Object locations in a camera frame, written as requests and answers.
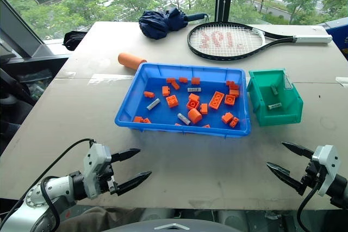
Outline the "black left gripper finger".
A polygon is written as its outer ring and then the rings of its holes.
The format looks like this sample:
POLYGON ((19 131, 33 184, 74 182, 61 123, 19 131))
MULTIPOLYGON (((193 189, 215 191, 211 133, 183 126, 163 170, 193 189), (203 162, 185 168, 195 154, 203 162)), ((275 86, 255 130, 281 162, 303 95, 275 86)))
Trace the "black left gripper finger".
POLYGON ((151 174, 152 174, 152 171, 141 172, 137 174, 134 178, 128 180, 125 183, 118 185, 116 189, 116 194, 120 196, 129 192, 130 190, 136 188, 142 182, 144 182, 151 174))
POLYGON ((127 160, 134 155, 138 154, 141 150, 138 148, 130 148, 123 152, 115 153, 111 155, 111 162, 124 161, 127 160))

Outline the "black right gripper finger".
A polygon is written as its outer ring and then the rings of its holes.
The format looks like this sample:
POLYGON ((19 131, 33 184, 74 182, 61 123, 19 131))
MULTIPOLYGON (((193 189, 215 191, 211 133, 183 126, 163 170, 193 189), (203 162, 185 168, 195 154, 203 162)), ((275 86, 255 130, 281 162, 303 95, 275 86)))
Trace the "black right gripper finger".
POLYGON ((301 182, 292 178, 290 176, 290 171, 271 162, 267 162, 266 166, 279 180, 294 188, 299 195, 302 196, 304 194, 306 187, 301 182))
POLYGON ((282 141, 281 144, 284 145, 285 147, 287 147, 293 153, 295 153, 299 156, 305 156, 308 159, 312 159, 312 156, 314 154, 314 152, 312 150, 310 150, 304 146, 297 145, 295 143, 282 141))

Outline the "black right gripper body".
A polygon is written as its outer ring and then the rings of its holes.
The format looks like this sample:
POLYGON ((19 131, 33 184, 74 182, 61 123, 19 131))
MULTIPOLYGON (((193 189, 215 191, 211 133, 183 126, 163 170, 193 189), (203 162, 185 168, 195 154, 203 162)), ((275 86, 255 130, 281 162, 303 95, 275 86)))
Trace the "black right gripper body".
POLYGON ((321 188, 326 178, 326 167, 319 164, 317 161, 310 160, 306 169, 305 174, 301 178, 301 183, 304 186, 314 188, 318 184, 318 189, 321 188))

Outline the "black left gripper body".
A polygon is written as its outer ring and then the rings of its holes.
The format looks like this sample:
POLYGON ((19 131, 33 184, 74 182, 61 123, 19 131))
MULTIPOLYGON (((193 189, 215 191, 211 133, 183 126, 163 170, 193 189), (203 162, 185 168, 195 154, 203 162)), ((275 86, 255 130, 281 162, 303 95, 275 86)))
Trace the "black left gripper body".
POLYGON ((112 165, 107 162, 99 164, 96 168, 96 191, 98 194, 109 192, 111 195, 117 191, 112 165))

